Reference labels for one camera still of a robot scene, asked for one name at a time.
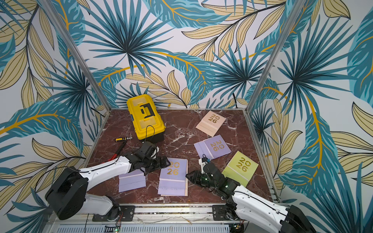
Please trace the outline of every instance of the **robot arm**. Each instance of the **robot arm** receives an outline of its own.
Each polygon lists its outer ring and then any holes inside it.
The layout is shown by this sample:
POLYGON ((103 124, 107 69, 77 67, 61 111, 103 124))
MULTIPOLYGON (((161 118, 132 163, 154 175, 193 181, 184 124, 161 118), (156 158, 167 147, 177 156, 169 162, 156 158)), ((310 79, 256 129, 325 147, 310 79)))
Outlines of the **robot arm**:
POLYGON ((158 148, 144 142, 140 149, 126 152, 115 160, 80 170, 65 168, 45 195, 60 220, 77 213, 99 214, 108 220, 118 217, 119 205, 110 197, 87 194, 87 191, 110 178, 145 168, 148 174, 170 165, 167 158, 155 157, 158 148))
POLYGON ((211 188, 227 201, 222 207, 226 220, 248 220, 270 233, 316 233, 303 212, 296 206, 287 208, 270 202, 237 181, 224 177, 207 158, 202 159, 203 172, 193 171, 188 180, 203 188, 211 188))

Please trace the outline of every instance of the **toolbox handle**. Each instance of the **toolbox handle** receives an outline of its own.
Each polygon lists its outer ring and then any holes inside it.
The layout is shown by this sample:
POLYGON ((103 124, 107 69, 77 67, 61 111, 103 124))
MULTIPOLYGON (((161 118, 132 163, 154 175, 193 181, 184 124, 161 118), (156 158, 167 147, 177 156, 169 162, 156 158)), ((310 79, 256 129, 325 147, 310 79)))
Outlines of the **toolbox handle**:
POLYGON ((148 117, 151 117, 151 116, 155 116, 154 111, 153 111, 153 109, 151 108, 150 103, 143 104, 143 105, 141 105, 140 107, 148 108, 148 110, 149 110, 149 112, 150 112, 150 115, 147 115, 147 116, 144 117, 144 118, 148 118, 148 117))

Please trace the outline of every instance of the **blue palm leaf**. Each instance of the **blue palm leaf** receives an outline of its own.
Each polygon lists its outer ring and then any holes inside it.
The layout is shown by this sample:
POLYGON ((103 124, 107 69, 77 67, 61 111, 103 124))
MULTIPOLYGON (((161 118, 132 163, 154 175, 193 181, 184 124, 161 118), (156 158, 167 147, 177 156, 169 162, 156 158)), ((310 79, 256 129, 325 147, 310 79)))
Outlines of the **blue palm leaf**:
POLYGON ((238 50, 239 60, 237 61, 236 56, 232 48, 229 46, 229 53, 228 56, 225 52, 224 54, 228 58, 229 63, 226 63, 221 58, 216 56, 217 59, 222 63, 222 65, 213 63, 212 69, 216 70, 215 77, 212 79, 212 84, 214 85, 215 89, 218 89, 214 94, 213 97, 223 92, 221 96, 224 96, 229 93, 228 98, 230 98, 233 94, 235 96, 240 96, 241 98, 244 97, 246 92, 247 84, 252 82, 257 82, 262 71, 264 65, 267 61, 263 61, 265 59, 264 56, 258 58, 258 55, 255 55, 251 61, 249 61, 249 54, 246 48, 246 57, 247 59, 243 60, 240 50, 238 50))
POLYGON ((60 75, 47 69, 54 77, 51 78, 51 80, 63 86, 44 87, 52 90, 61 90, 61 92, 51 96, 50 99, 54 99, 56 102, 65 101, 76 116, 80 116, 80 113, 82 113, 83 123, 86 125, 85 118, 87 117, 88 120, 91 121, 91 114, 93 113, 91 107, 97 105, 97 102, 89 90, 90 83, 80 67, 75 63, 75 59, 67 61, 67 64, 69 68, 65 68, 65 66, 60 63, 63 70, 54 67, 60 75))
POLYGON ((203 28, 223 22, 229 15, 218 15, 202 7, 198 0, 143 0, 149 12, 174 28, 203 28))
POLYGON ((251 117, 251 121, 253 122, 255 132, 260 141, 260 145, 265 150, 265 153, 268 154, 269 144, 267 141, 267 137, 265 135, 266 134, 265 130, 271 125, 273 125, 274 123, 273 122, 268 123, 268 121, 271 119, 273 115, 273 111, 271 108, 267 110, 266 108, 267 108, 267 103, 265 103, 264 106, 262 104, 259 109, 256 109, 256 110, 253 109, 250 114, 250 117, 251 117))
POLYGON ((340 91, 348 91, 343 88, 330 86, 323 84, 320 81, 329 81, 329 80, 343 80, 351 79, 349 75, 336 74, 342 70, 347 70, 350 66, 337 68, 337 69, 328 69, 328 66, 340 61, 341 59, 348 56, 349 53, 343 54, 336 58, 331 57, 341 50, 354 36, 352 33, 350 36, 345 37, 349 29, 342 31, 348 21, 342 24, 340 27, 337 27, 339 19, 337 19, 328 29, 325 31, 325 28, 328 24, 328 21, 324 26, 319 30, 320 17, 315 26, 314 32, 311 35, 311 22, 309 23, 309 28, 306 34, 306 37, 303 39, 301 35, 298 35, 298 52, 295 53, 296 48, 294 44, 291 44, 291 54, 288 51, 284 51, 288 59, 286 64, 282 62, 283 68, 278 68, 288 79, 290 79, 290 85, 280 98, 283 99, 287 97, 283 109, 290 102, 290 107, 286 114, 290 112, 292 108, 296 109, 299 107, 301 119, 303 117, 303 106, 306 109, 307 115, 309 115, 309 105, 307 98, 315 104, 315 109, 317 112, 318 106, 314 100, 313 94, 335 99, 324 94, 324 91, 319 90, 319 88, 329 88, 340 91))
POLYGON ((20 223, 18 226, 7 231, 6 233, 19 232, 19 233, 40 233, 45 227, 48 218, 52 214, 52 208, 48 207, 35 193, 35 190, 31 188, 32 196, 34 197, 35 202, 38 206, 28 205, 25 203, 13 202, 15 208, 21 211, 37 211, 36 214, 32 214, 26 217, 20 217, 13 214, 6 214, 8 219, 14 223, 20 223))
POLYGON ((85 31, 87 35, 100 40, 99 42, 85 41, 86 43, 106 47, 103 49, 93 49, 91 51, 103 52, 103 54, 97 55, 96 57, 108 57, 120 54, 123 55, 123 58, 127 56, 132 74, 134 73, 134 67, 137 67, 142 75, 145 76, 144 68, 141 66, 142 64, 149 71, 149 73, 151 73, 149 66, 159 70, 159 68, 154 65, 153 62, 163 64, 161 61, 156 59, 163 59, 163 57, 154 52, 168 51, 155 47, 168 39, 163 41, 155 40, 168 31, 159 34, 155 33, 167 22, 161 22, 156 25, 158 22, 157 18, 151 22, 150 25, 145 27, 144 22, 147 21, 150 11, 147 12, 144 17, 140 17, 141 1, 137 1, 137 6, 135 9, 134 1, 131 0, 129 17, 127 16, 127 7, 125 1, 122 2, 122 12, 120 11, 121 8, 119 7, 117 1, 114 1, 114 12, 106 0, 104 0, 104 3, 107 13, 94 1, 92 1, 92 4, 97 8, 99 15, 86 8, 86 10, 97 20, 100 26, 97 26, 89 21, 82 21, 87 26, 96 29, 103 35, 102 37, 93 32, 85 31))
POLYGON ((364 17, 347 57, 353 94, 373 107, 373 8, 364 17))

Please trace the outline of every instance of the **beige leaf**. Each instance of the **beige leaf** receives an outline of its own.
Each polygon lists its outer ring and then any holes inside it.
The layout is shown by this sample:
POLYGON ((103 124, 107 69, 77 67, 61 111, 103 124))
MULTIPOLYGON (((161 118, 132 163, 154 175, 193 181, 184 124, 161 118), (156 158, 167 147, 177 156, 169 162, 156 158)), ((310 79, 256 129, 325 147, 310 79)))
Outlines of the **beige leaf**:
POLYGON ((359 108, 355 103, 352 104, 352 115, 356 123, 370 136, 373 137, 373 115, 359 108))
MULTIPOLYGON (((286 2, 286 0, 267 0, 267 5, 276 5, 279 3, 286 2)), ((255 4, 265 4, 264 0, 254 0, 255 4)))
POLYGON ((312 15, 311 15, 311 24, 313 24, 317 18, 317 16, 319 15, 319 9, 320 9, 320 5, 321 5, 321 2, 323 0, 318 0, 317 3, 316 3, 316 6, 315 6, 315 9, 313 9, 313 12, 312 12, 312 15))
POLYGON ((0 178, 3 179, 13 179, 13 178, 18 178, 21 176, 28 175, 34 171, 39 170, 40 168, 43 167, 48 167, 52 165, 53 163, 40 163, 40 162, 29 162, 29 163, 24 163, 22 165, 19 165, 17 167, 12 168, 12 170, 17 174, 17 175, 12 175, 12 174, 1 174, 0 173, 0 178))
POLYGON ((255 35, 254 39, 265 33, 270 27, 272 27, 277 20, 281 17, 283 11, 285 9, 285 5, 280 6, 273 12, 271 12, 261 23, 257 34, 255 35))
POLYGON ((361 182, 366 184, 366 185, 373 186, 373 172, 363 176, 361 178, 361 182))
POLYGON ((188 55, 195 56, 195 57, 198 56, 198 54, 200 54, 209 44, 211 44, 211 42, 214 43, 216 39, 217 37, 214 37, 207 42, 197 44, 188 52, 188 55))
POLYGON ((38 73, 38 75, 48 84, 48 86, 53 86, 53 82, 50 79, 50 73, 46 70, 47 66, 40 59, 40 57, 36 54, 31 46, 28 46, 28 51, 36 73, 38 73))
POLYGON ((100 114, 98 112, 94 112, 94 115, 96 117, 96 120, 98 122, 98 126, 101 127, 101 117, 100 117, 100 114))
POLYGON ((357 171, 360 163, 363 163, 362 168, 370 165, 373 162, 373 154, 369 153, 352 153, 350 155, 339 158, 339 162, 343 166, 345 173, 357 171))
POLYGON ((27 10, 33 11, 38 4, 35 0, 17 0, 16 2, 13 0, 5 0, 5 2, 12 8, 11 10, 6 6, 6 9, 9 10, 13 15, 16 15, 17 13, 26 13, 27 10))
POLYGON ((276 98, 273 100, 273 105, 275 106, 275 110, 276 110, 276 115, 277 115, 277 119, 279 121, 279 124, 281 124, 281 119, 282 119, 282 106, 281 106, 281 103, 279 102, 279 100, 276 98))
POLYGON ((228 18, 225 19, 225 21, 231 21, 236 20, 244 17, 245 15, 248 15, 250 13, 254 12, 254 9, 246 6, 246 12, 244 14, 244 6, 243 5, 236 5, 236 8, 234 6, 214 6, 214 5, 208 5, 202 3, 203 7, 206 7, 208 9, 212 9, 215 11, 217 15, 229 15, 228 18))
POLYGON ((62 141, 63 150, 70 156, 80 157, 79 149, 72 141, 62 141))
POLYGON ((212 36, 222 33, 229 26, 230 24, 218 24, 218 25, 207 26, 204 28, 199 28, 194 31, 182 32, 182 33, 185 36, 192 38, 192 39, 204 39, 204 38, 212 37, 212 36))
POLYGON ((273 148, 276 152, 276 156, 279 156, 280 155, 280 144, 279 144, 278 137, 277 137, 273 127, 271 129, 271 137, 272 137, 273 148))
POLYGON ((143 75, 139 75, 139 74, 136 74, 136 73, 134 73, 133 75, 131 75, 131 74, 126 75, 126 79, 131 79, 131 80, 136 80, 136 81, 151 83, 150 79, 144 77, 143 75))
POLYGON ((245 99, 242 99, 242 98, 236 98, 236 100, 237 100, 240 104, 247 105, 247 101, 246 101, 245 99))
POLYGON ((10 21, 8 25, 5 25, 4 27, 1 28, 0 30, 0 42, 8 42, 12 36, 14 35, 14 39, 16 41, 16 46, 19 45, 26 37, 27 34, 27 26, 28 26, 28 21, 27 20, 19 20, 18 21, 22 27, 20 27, 16 22, 10 21))
POLYGON ((69 160, 64 160, 60 164, 58 164, 56 167, 57 169, 52 169, 47 173, 47 176, 45 177, 44 181, 41 183, 41 186, 37 189, 37 192, 42 191, 46 187, 52 184, 54 180, 57 179, 65 169, 63 166, 66 166, 66 164, 69 162, 69 160))
POLYGON ((302 133, 302 131, 294 130, 285 138, 285 141, 281 145, 281 155, 280 157, 286 155, 293 148, 294 142, 297 137, 302 133))
POLYGON ((198 56, 200 59, 204 60, 205 59, 205 53, 201 54, 198 56))
POLYGON ((97 111, 103 111, 105 107, 103 105, 97 105, 96 110, 97 111))
POLYGON ((215 53, 215 43, 212 43, 205 53, 205 61, 213 62, 215 53))
POLYGON ((32 81, 34 82, 37 93, 39 94, 40 98, 43 99, 43 101, 49 99, 49 97, 52 96, 50 91, 47 88, 43 87, 45 85, 42 82, 40 82, 37 78, 35 78, 33 75, 32 81))
POLYGON ((36 92, 36 102, 44 101, 38 92, 36 92))
POLYGON ((175 78, 175 70, 171 71, 168 76, 167 76, 167 82, 168 82, 168 85, 172 91, 172 93, 174 93, 175 95, 179 95, 179 91, 180 91, 180 85, 179 83, 176 81, 176 78, 175 78))
POLYGON ((270 142, 268 143, 268 145, 269 145, 269 150, 271 151, 271 155, 272 155, 273 169, 277 170, 278 154, 276 153, 275 149, 273 148, 273 146, 270 142))
POLYGON ((85 158, 87 158, 88 157, 88 155, 90 154, 90 147, 88 146, 88 145, 84 145, 84 147, 83 147, 83 157, 85 157, 85 158))
POLYGON ((249 30, 252 23, 254 22, 256 15, 257 14, 253 14, 247 17, 238 27, 237 34, 236 34, 236 39, 237 39, 236 51, 238 51, 238 48, 240 48, 244 44, 246 33, 249 30))
POLYGON ((337 152, 338 152, 338 157, 346 156, 346 155, 351 154, 350 152, 344 151, 344 150, 339 149, 339 148, 337 148, 337 152))
POLYGON ((26 47, 14 54, 0 76, 0 90, 13 86, 25 71, 27 64, 26 47))
POLYGON ((54 67, 54 62, 48 54, 47 50, 44 48, 43 44, 41 43, 38 33, 36 32, 33 25, 31 25, 30 27, 30 37, 36 51, 40 54, 42 58, 44 58, 47 62, 49 62, 49 64, 51 64, 54 67))
POLYGON ((144 71, 145 71, 146 75, 150 77, 151 80, 155 81, 156 83, 158 83, 162 87, 166 88, 166 86, 164 84, 164 81, 160 76, 156 75, 154 72, 149 74, 149 72, 146 69, 144 69, 144 71))
POLYGON ((285 136, 285 133, 288 130, 288 126, 289 126, 289 114, 285 114, 288 111, 289 107, 290 107, 290 104, 286 106, 283 112, 284 115, 282 117, 282 125, 281 125, 281 141, 283 137, 285 136))
POLYGON ((31 85, 30 68, 27 69, 26 81, 22 86, 21 99, 22 99, 23 108, 28 108, 34 104, 34 91, 32 90, 32 85, 31 85))
POLYGON ((184 90, 181 91, 181 99, 187 105, 190 103, 191 96, 192 92, 188 89, 188 87, 184 88, 184 90))
POLYGON ((272 114, 272 119, 273 119, 273 122, 274 122, 274 127, 276 129, 276 132, 278 135, 281 135, 281 129, 280 129, 280 121, 279 119, 277 118, 277 116, 275 114, 272 114))
POLYGON ((164 89, 164 87, 159 86, 157 84, 144 83, 144 84, 139 84, 139 86, 143 88, 149 88, 149 89, 164 89))
POLYGON ((344 4, 341 0, 324 0, 324 12, 328 17, 346 17, 348 19, 351 18, 350 12, 346 4, 344 4))
POLYGON ((44 35, 46 36, 47 40, 49 41, 49 44, 52 46, 54 50, 54 39, 53 39, 52 29, 50 27, 50 23, 49 23, 47 15, 42 9, 39 10, 39 19, 40 19, 41 29, 43 30, 44 35))
POLYGON ((76 0, 76 2, 82 6, 87 7, 88 9, 91 9, 86 0, 76 0))
POLYGON ((293 161, 291 158, 284 158, 281 160, 277 174, 283 175, 286 172, 290 171, 293 167, 293 161))
POLYGON ((23 178, 13 182, 14 186, 5 187, 0 192, 0 209, 30 180, 31 178, 23 178))
POLYGON ((22 188, 21 193, 18 195, 16 202, 20 203, 20 202, 24 201, 26 199, 26 197, 28 197, 28 195, 31 194, 31 188, 35 189, 36 182, 39 180, 39 178, 42 175, 45 174, 45 172, 47 171, 47 169, 48 168, 46 167, 46 168, 40 170, 33 177, 31 177, 31 179, 29 179, 29 181, 26 183, 26 185, 22 188))
POLYGON ((236 105, 236 102, 234 101, 234 98, 232 98, 229 101, 229 104, 227 106, 225 106, 225 108, 230 108, 230 107, 233 107, 234 105, 236 105))
POLYGON ((184 103, 178 99, 165 99, 165 100, 158 100, 158 101, 162 103, 177 104, 177 105, 185 106, 184 103))
POLYGON ((166 91, 149 91, 153 95, 157 97, 163 97, 163 98, 177 98, 176 96, 166 92, 166 91))
POLYGON ((346 132, 330 132, 332 138, 337 146, 351 147, 357 149, 367 149, 373 151, 373 145, 362 140, 352 133, 346 132))
POLYGON ((57 147, 40 144, 34 138, 32 139, 32 148, 36 154, 48 160, 59 161, 66 158, 57 147))
POLYGON ((278 190, 282 190, 284 188, 283 182, 280 180, 280 178, 275 179, 275 186, 278 190))
POLYGON ((236 29, 237 24, 233 24, 228 32, 223 36, 219 42, 219 57, 224 55, 224 52, 228 52, 228 47, 233 44, 234 30, 236 29))

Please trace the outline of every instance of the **marble surface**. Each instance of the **marble surface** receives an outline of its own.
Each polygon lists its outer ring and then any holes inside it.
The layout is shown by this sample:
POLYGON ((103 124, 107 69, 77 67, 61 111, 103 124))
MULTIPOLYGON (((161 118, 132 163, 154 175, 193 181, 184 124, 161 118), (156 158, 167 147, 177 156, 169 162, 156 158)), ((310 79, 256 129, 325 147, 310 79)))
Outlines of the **marble surface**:
MULTIPOLYGON (((157 110, 164 124, 166 132, 164 141, 157 143, 160 148, 159 155, 171 158, 187 158, 188 172, 200 170, 198 164, 199 156, 194 143, 209 138, 202 131, 195 128, 208 110, 157 110)), ((259 163, 254 143, 251 139, 245 117, 242 110, 218 110, 214 111, 226 121, 220 127, 216 135, 222 135, 232 152, 228 155, 214 159, 213 162, 223 171, 233 155, 240 151, 247 157, 259 163)), ((114 141, 118 137, 132 136, 123 151, 135 150, 141 146, 134 132, 134 126, 128 110, 112 110, 104 127, 98 144, 88 162, 88 166, 94 166, 107 161, 117 150, 119 144, 114 141)), ((118 177, 109 179, 89 190, 88 193, 95 195, 107 195, 113 197, 119 203, 219 203, 225 202, 219 196, 203 189, 197 185, 188 183, 188 196, 160 196, 158 192, 160 170, 152 172, 146 177, 147 186, 135 190, 118 193, 118 177)), ((268 199, 271 195, 259 166, 247 185, 250 191, 268 199)))

